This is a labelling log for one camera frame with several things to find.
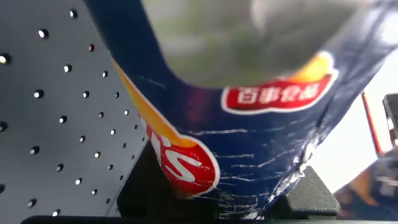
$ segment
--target crinkled plastic packaging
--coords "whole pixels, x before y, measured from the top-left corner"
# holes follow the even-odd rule
[[[291,189],[398,42],[390,0],[86,3],[176,195],[220,218]]]

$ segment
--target hole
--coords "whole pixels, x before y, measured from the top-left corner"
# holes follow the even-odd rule
[[[41,98],[43,96],[44,96],[44,91],[43,90],[35,90],[33,92],[33,97],[36,98],[36,99],[39,99],[39,98]]]
[[[86,141],[86,136],[80,136],[79,142],[83,143],[84,141]]]
[[[68,119],[67,116],[65,116],[65,115],[61,116],[61,117],[60,117],[60,124],[63,124],[63,123],[65,123],[65,122],[67,122],[67,119]]]
[[[35,206],[36,202],[37,202],[37,199],[36,199],[36,198],[30,199],[30,200],[28,201],[28,203],[27,203],[27,207],[28,207],[28,208],[32,208],[33,206]]]
[[[63,67],[63,71],[65,71],[66,73],[71,72],[72,71],[72,66],[68,63]]]
[[[8,128],[8,124],[3,121],[0,121],[0,132],[5,131],[7,128]]]
[[[0,184],[0,194],[3,193],[5,189],[6,189],[6,185]]]
[[[0,63],[7,65],[11,62],[11,56],[9,54],[0,54]]]
[[[69,10],[69,16],[71,19],[76,19],[77,18],[77,11],[76,9],[71,9]]]
[[[89,92],[89,91],[86,90],[86,91],[83,92],[83,97],[84,97],[84,98],[89,97],[89,95],[90,95],[90,92]]]
[[[46,39],[47,37],[49,37],[49,32],[46,29],[41,29],[41,30],[37,31],[37,33],[39,34],[39,37],[41,39]]]
[[[89,52],[93,52],[93,51],[94,51],[94,44],[90,44],[90,45],[88,46],[88,51],[89,51]]]
[[[29,154],[30,155],[36,155],[40,152],[40,147],[39,146],[33,146],[32,149],[30,149]]]
[[[75,184],[76,184],[76,185],[80,185],[82,181],[83,181],[83,179],[82,179],[82,178],[79,178],[79,179],[77,179],[77,180],[75,181]]]
[[[60,209],[55,209],[55,211],[52,213],[53,217],[59,216],[61,214],[61,210]]]
[[[58,164],[57,172],[61,172],[63,170],[63,164]]]

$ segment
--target blurred object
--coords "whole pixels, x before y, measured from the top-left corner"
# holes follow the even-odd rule
[[[293,75],[370,2],[142,0],[171,71],[207,88]]]
[[[398,148],[335,193],[340,219],[398,220]]]

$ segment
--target gray metal surface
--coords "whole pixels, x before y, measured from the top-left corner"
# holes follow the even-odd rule
[[[85,5],[0,1],[2,54],[9,63],[0,60],[1,222],[56,210],[114,214],[146,139]]]

